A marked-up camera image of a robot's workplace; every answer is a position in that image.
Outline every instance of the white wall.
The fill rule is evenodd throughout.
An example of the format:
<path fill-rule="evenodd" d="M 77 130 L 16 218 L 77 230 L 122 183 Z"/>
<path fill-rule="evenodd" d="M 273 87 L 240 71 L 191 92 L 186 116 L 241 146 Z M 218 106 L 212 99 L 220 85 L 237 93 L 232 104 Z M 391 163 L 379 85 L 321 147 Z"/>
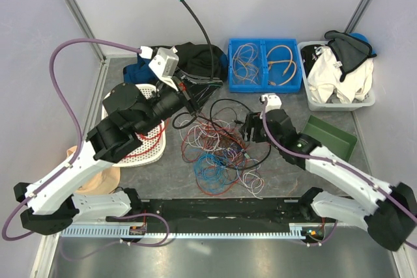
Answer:
<path fill-rule="evenodd" d="M 377 101 L 356 111 L 372 173 L 417 195 L 417 0 L 373 0 L 356 31 L 378 53 Z M 410 239 L 417 243 L 417 234 Z"/>
<path fill-rule="evenodd" d="M 81 37 L 63 0 L 0 0 L 0 224 L 16 206 L 18 182 L 34 182 L 65 158 L 75 144 L 70 118 L 48 74 L 50 53 L 65 40 Z M 99 60 L 85 44 L 58 56 L 57 79 L 84 124 Z M 9 235 L 23 234 L 20 218 Z M 0 239 L 1 277 L 28 277 L 40 236 L 19 242 Z"/>
<path fill-rule="evenodd" d="M 131 46 L 204 43 L 176 0 L 77 0 L 94 35 Z M 359 0 L 187 0 L 210 39 L 222 49 L 233 37 L 318 40 L 344 30 Z M 125 53 L 103 48 L 107 54 Z"/>

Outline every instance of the robot end effector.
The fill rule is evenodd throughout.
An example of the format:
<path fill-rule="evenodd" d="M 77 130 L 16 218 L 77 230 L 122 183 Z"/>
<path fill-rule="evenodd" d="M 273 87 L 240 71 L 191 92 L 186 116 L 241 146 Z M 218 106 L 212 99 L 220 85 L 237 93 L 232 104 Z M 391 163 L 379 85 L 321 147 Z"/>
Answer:
<path fill-rule="evenodd" d="M 146 99 L 130 83 L 121 83 L 103 100 L 108 117 L 87 135 L 96 151 L 94 158 L 117 163 L 141 146 L 137 133 L 146 135 L 161 121 L 182 108 L 196 116 L 223 82 L 219 79 L 194 78 L 177 68 L 179 58 L 170 49 L 141 47 L 142 57 L 152 59 L 149 67 L 160 80 L 157 92 Z"/>

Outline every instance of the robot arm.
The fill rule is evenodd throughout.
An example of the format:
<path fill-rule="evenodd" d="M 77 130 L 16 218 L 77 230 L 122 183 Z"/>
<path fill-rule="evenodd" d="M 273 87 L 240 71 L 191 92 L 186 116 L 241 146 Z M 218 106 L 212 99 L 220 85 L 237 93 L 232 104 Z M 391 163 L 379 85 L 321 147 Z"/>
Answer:
<path fill-rule="evenodd" d="M 17 201 L 32 198 L 21 214 L 25 229 L 48 235 L 74 221 L 96 221 L 140 211 L 141 201 L 134 189 L 111 195 L 73 193 L 95 174 L 141 146 L 138 134 L 147 135 L 182 108 L 196 116 L 213 92 L 223 85 L 219 79 L 194 79 L 177 69 L 178 57 L 170 49 L 159 48 L 156 54 L 148 47 L 141 50 L 142 57 L 152 59 L 149 67 L 162 82 L 157 92 L 146 99 L 133 84 L 117 85 L 103 101 L 108 117 L 88 132 L 72 165 L 69 165 L 70 156 L 38 182 L 21 182 L 14 187 Z M 67 169 L 34 197 L 33 191 L 63 167 Z"/>
<path fill-rule="evenodd" d="M 318 215 L 357 226 L 367 231 L 383 247 L 391 251 L 398 250 L 414 230 L 415 223 L 379 190 L 391 195 L 416 215 L 417 203 L 411 188 L 403 183 L 391 186 L 358 169 L 354 169 L 357 175 L 354 174 L 348 170 L 353 168 L 352 165 L 335 156 L 314 138 L 295 130 L 291 119 L 281 109 L 278 96 L 265 94 L 261 101 L 266 102 L 265 117 L 263 113 L 249 113 L 246 116 L 240 129 L 245 140 L 270 142 L 285 161 L 326 179 L 353 198 L 337 197 L 322 189 L 311 188 L 299 200 L 305 208 L 306 219 Z M 263 119 L 273 141 L 279 146 L 268 136 Z"/>

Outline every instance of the blue divided tray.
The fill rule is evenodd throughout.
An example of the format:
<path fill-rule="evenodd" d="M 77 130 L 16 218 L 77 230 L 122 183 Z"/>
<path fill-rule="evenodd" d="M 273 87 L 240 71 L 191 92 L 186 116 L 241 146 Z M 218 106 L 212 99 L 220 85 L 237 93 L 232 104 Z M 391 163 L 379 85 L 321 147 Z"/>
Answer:
<path fill-rule="evenodd" d="M 289 60 L 290 53 L 286 48 L 276 48 L 266 59 L 267 53 L 275 46 L 288 46 L 293 52 L 293 61 L 297 64 L 296 74 L 285 85 L 294 65 L 283 76 L 288 63 L 273 64 L 268 71 L 268 61 Z M 295 39 L 240 39 L 229 41 L 229 89 L 232 92 L 298 92 L 301 86 L 302 71 Z"/>

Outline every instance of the metal table surface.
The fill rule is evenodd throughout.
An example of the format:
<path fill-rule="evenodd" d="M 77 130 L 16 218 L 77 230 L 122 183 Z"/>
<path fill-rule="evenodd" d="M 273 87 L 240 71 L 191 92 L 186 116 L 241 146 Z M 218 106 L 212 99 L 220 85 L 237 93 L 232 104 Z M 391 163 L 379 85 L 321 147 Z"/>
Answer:
<path fill-rule="evenodd" d="M 123 82 L 122 68 L 127 64 L 135 63 L 135 61 L 135 58 L 110 60 L 102 98 L 114 86 Z M 227 86 L 224 86 L 208 101 L 203 112 L 208 116 L 207 113 L 211 103 L 219 98 L 240 100 L 253 111 L 260 111 L 262 107 L 259 96 L 260 94 L 230 93 Z M 296 94 L 281 94 L 280 98 L 283 109 L 286 110 L 298 131 L 302 131 L 310 115 L 315 115 L 348 133 L 357 135 L 351 112 L 312 112 L 308 109 L 304 89 Z M 220 110 L 222 106 L 232 107 L 238 113 L 239 119 L 244 121 L 246 110 L 241 105 L 234 102 L 223 102 L 215 107 L 213 112 Z M 230 110 L 225 110 L 216 117 L 230 122 L 235 118 L 235 114 Z M 100 119 L 101 107 L 96 121 L 98 122 Z M 181 158 L 179 146 L 182 139 L 179 131 L 168 126 L 166 140 L 164 154 L 157 162 L 141 167 L 123 168 L 121 170 L 120 186 L 135 188 L 143 199 L 206 197 L 195 184 L 193 165 L 185 163 Z M 248 150 L 252 158 L 262 158 L 267 153 L 268 146 L 266 143 L 252 143 L 251 145 L 255 146 L 255 148 L 251 146 Z M 354 148 L 350 163 L 366 173 L 369 172 L 359 140 Z M 260 197 L 297 197 L 303 195 L 313 186 L 323 188 L 336 195 L 341 194 L 338 188 L 326 180 L 285 162 L 276 149 L 272 149 L 270 157 L 262 164 L 260 172 L 265 179 L 265 187 L 258 194 Z M 222 197 L 224 196 L 251 197 L 252 195 L 242 186 L 234 186 L 225 195 L 222 195 Z"/>
<path fill-rule="evenodd" d="M 134 63 L 135 60 L 130 58 L 110 61 L 103 97 L 116 84 L 122 82 L 123 66 Z M 313 113 L 308 109 L 303 91 L 298 94 L 283 94 L 280 97 L 283 108 L 298 131 L 302 130 L 309 116 L 313 114 L 356 135 L 350 112 Z M 218 98 L 239 99 L 254 111 L 261 110 L 258 94 L 231 94 L 226 87 L 210 103 Z M 243 108 L 232 103 L 227 106 L 235 108 L 240 119 L 244 119 L 246 112 Z M 222 117 L 230 119 L 233 115 Z M 184 163 L 181 158 L 178 131 L 168 127 L 166 137 L 167 145 L 162 158 L 150 165 L 122 169 L 120 186 L 136 188 L 142 199 L 204 197 L 195 184 L 192 164 Z M 251 157 L 265 155 L 266 149 L 266 144 L 258 144 L 255 149 L 250 150 Z M 367 171 L 364 151 L 359 142 L 354 149 L 351 163 Z M 266 186 L 260 196 L 301 196 L 311 186 L 341 194 L 340 190 L 327 181 L 284 162 L 274 149 L 262 164 L 261 172 Z M 251 195 L 244 188 L 236 186 L 226 196 Z M 68 256 L 80 257 L 112 240 L 60 238 L 59 244 Z M 366 232 L 347 227 L 338 228 L 334 237 L 319 248 L 308 249 L 284 240 L 182 239 L 173 240 L 158 248 L 114 245 L 78 262 L 66 261 L 56 252 L 51 269 L 50 278 L 398 277 L 391 252 L 377 245 Z"/>
<path fill-rule="evenodd" d="M 69 257 L 110 239 L 61 238 Z M 393 256 L 360 229 L 339 228 L 322 247 L 284 240 L 173 240 L 158 248 L 114 245 L 82 261 L 55 256 L 50 278 L 397 278 Z"/>

